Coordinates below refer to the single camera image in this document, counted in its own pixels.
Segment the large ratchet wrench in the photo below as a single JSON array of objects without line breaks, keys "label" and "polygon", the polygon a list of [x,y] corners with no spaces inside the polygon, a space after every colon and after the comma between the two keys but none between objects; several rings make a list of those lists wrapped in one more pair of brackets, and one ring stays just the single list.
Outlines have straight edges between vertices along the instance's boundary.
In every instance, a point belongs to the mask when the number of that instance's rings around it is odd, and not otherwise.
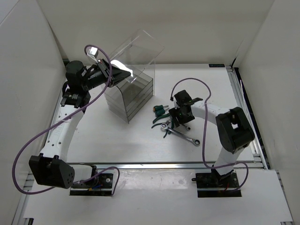
[{"label": "large ratchet wrench", "polygon": [[191,142],[194,146],[199,146],[200,145],[200,141],[198,139],[194,139],[194,138],[191,138],[185,134],[182,134],[174,129],[171,128],[171,133],[182,138],[182,139],[185,139],[186,141],[188,142]]}]

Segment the clear plastic drawer organizer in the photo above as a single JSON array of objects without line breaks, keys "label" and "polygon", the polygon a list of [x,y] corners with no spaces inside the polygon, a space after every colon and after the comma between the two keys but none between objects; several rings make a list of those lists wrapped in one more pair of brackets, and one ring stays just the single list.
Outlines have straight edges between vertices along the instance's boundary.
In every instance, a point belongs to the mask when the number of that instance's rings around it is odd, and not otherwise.
[{"label": "clear plastic drawer organizer", "polygon": [[156,59],[164,46],[144,30],[137,30],[110,55],[112,65],[128,69],[131,76],[104,96],[108,108],[129,123],[154,95]]}]

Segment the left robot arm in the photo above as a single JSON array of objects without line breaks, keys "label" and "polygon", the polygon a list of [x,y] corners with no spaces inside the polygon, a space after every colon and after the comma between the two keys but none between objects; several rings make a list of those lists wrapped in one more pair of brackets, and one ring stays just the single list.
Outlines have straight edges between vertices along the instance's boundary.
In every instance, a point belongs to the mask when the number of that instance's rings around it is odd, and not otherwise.
[{"label": "left robot arm", "polygon": [[29,166],[39,185],[71,187],[75,170],[66,162],[67,154],[80,120],[94,102],[90,90],[100,85],[111,88],[133,76],[133,71],[118,60],[98,59],[98,47],[88,45],[84,51],[93,64],[86,67],[74,60],[66,65],[66,82],[55,124],[49,128],[49,140],[38,156],[30,157]]}]

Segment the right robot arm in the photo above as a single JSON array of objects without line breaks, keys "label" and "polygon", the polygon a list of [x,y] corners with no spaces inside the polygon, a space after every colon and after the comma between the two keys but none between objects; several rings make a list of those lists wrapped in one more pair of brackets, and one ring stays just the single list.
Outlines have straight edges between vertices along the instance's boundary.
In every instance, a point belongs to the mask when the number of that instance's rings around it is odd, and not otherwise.
[{"label": "right robot arm", "polygon": [[171,96],[174,108],[169,110],[176,127],[191,122],[195,118],[204,119],[202,150],[205,151],[207,123],[217,127],[222,145],[217,161],[211,167],[210,181],[215,187],[222,187],[233,172],[241,152],[254,140],[255,134],[240,107],[222,108],[208,103],[208,99],[192,99],[186,90]]}]

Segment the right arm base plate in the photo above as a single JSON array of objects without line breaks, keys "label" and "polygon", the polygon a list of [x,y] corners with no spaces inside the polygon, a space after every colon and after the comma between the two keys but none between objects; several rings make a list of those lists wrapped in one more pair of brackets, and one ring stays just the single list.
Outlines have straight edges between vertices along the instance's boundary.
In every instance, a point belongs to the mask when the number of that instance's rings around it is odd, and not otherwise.
[{"label": "right arm base plate", "polygon": [[191,179],[196,183],[198,198],[242,197],[236,172],[219,176],[216,171],[196,173]]}]

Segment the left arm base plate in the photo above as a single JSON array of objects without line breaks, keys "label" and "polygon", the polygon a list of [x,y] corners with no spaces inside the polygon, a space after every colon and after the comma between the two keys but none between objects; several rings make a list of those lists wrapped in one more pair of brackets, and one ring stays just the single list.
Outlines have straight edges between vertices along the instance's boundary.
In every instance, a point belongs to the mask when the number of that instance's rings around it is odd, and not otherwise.
[{"label": "left arm base plate", "polygon": [[113,196],[120,178],[115,166],[99,169],[96,165],[75,165],[70,196]]}]

